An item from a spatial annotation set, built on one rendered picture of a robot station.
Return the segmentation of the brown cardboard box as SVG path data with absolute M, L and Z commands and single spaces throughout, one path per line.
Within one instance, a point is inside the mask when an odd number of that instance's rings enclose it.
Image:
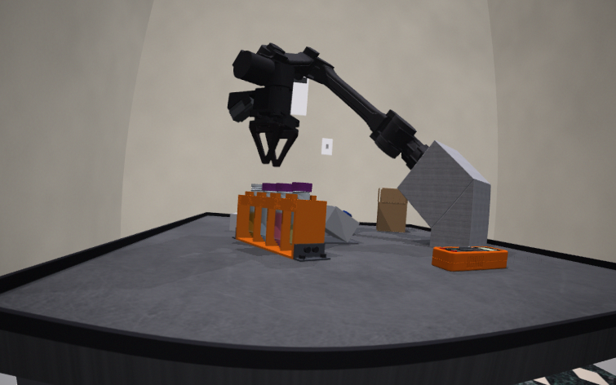
M 405 232 L 407 203 L 397 188 L 382 188 L 378 204 L 377 231 Z

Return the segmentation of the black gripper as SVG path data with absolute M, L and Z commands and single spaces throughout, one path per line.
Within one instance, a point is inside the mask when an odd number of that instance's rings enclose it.
M 272 87 L 272 90 L 269 108 L 252 109 L 250 111 L 250 117 L 254 117 L 255 120 L 250 121 L 249 129 L 262 164 L 269 164 L 272 161 L 274 167 L 280 167 L 290 147 L 299 135 L 299 130 L 296 129 L 296 127 L 299 127 L 299 120 L 290 115 L 293 91 L 289 91 L 290 88 L 284 86 L 281 86 L 280 90 L 277 90 L 275 86 L 270 87 Z M 268 143 L 268 153 L 266 156 L 260 133 L 265 133 Z M 277 159 L 275 150 L 280 138 L 287 139 L 287 141 Z

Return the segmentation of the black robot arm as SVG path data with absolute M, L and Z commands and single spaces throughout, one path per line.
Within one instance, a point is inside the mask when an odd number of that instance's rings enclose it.
M 306 46 L 303 52 L 292 54 L 269 43 L 261 45 L 256 54 L 240 50 L 232 64 L 234 76 L 265 87 L 255 88 L 255 91 L 229 93 L 228 110 L 232 119 L 243 122 L 250 116 L 251 109 L 269 108 L 270 86 L 275 86 L 277 90 L 284 86 L 293 91 L 294 79 L 302 80 L 306 77 L 334 92 L 366 122 L 372 131 L 370 138 L 375 144 L 391 158 L 395 159 L 401 153 L 406 166 L 412 170 L 428 149 L 426 144 L 423 145 L 414 136 L 417 130 L 391 109 L 387 114 L 376 109 L 340 79 L 334 71 L 335 67 L 318 57 L 319 52 L 311 49 Z

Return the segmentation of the black table edge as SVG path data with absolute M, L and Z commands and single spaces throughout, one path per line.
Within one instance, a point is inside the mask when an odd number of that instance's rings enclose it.
M 0 294 L 176 228 L 206 212 L 0 276 Z M 487 244 L 616 270 L 616 263 L 487 239 Z M 616 327 L 616 311 L 513 330 L 355 347 L 271 347 L 213 343 L 117 330 L 0 307 L 0 330 L 81 347 L 198 365 L 259 370 L 349 370 L 443 361 L 498 352 Z

